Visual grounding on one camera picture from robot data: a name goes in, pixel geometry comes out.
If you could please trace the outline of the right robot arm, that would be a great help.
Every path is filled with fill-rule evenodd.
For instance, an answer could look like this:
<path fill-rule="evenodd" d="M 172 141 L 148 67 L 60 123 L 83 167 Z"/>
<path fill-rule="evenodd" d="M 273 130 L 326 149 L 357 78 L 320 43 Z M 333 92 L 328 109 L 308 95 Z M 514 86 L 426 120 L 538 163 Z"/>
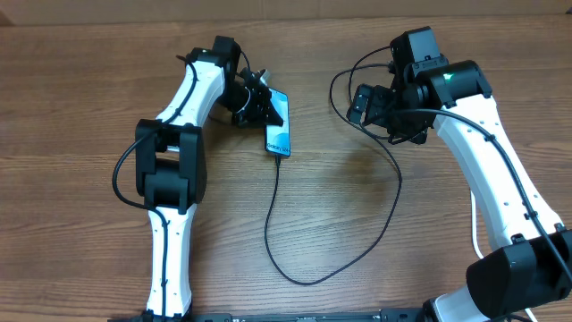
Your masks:
<path fill-rule="evenodd" d="M 534 187 L 504 131 L 477 63 L 450 63 L 428 27 L 389 45 L 390 87 L 358 86 L 347 112 L 391 144 L 422 144 L 436 131 L 456 158 L 486 224 L 491 252 L 465 284 L 419 309 L 384 309 L 384 321 L 500 321 L 571 291 L 571 232 Z"/>

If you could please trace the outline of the blue Galaxy smartphone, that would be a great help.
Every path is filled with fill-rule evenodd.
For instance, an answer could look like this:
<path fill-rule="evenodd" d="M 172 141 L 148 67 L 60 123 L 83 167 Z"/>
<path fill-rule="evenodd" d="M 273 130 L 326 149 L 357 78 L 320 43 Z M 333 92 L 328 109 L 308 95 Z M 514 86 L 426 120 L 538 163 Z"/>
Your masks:
<path fill-rule="evenodd" d="M 288 96 L 276 89 L 270 89 L 271 103 L 282 118 L 282 125 L 265 127 L 265 150 L 269 153 L 290 157 L 290 104 Z"/>

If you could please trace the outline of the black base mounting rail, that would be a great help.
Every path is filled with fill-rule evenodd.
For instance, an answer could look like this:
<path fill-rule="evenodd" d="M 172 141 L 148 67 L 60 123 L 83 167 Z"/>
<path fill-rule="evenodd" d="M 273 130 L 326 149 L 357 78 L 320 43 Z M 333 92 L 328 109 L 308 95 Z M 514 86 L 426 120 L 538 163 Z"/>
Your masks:
<path fill-rule="evenodd" d="M 176 314 L 162 318 L 146 311 L 134 318 L 112 318 L 113 322 L 423 322 L 426 318 L 423 309 L 381 309 L 374 312 L 342 313 L 300 313 L 266 315 L 232 315 L 230 313 Z"/>

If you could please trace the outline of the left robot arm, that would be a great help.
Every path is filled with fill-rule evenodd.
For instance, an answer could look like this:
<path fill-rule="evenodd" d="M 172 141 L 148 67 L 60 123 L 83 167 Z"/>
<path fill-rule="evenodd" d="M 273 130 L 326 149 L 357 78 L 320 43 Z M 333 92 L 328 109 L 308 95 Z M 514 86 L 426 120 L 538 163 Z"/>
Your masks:
<path fill-rule="evenodd" d="M 153 233 L 152 280 L 142 321 L 189 319 L 191 226 L 206 192 L 203 127 L 213 106 L 231 112 L 231 124 L 262 128 L 265 150 L 290 156 L 286 94 L 269 87 L 265 70 L 240 70 L 243 57 L 233 39 L 218 36 L 211 48 L 182 57 L 185 75 L 172 101 L 135 130 L 136 189 Z"/>

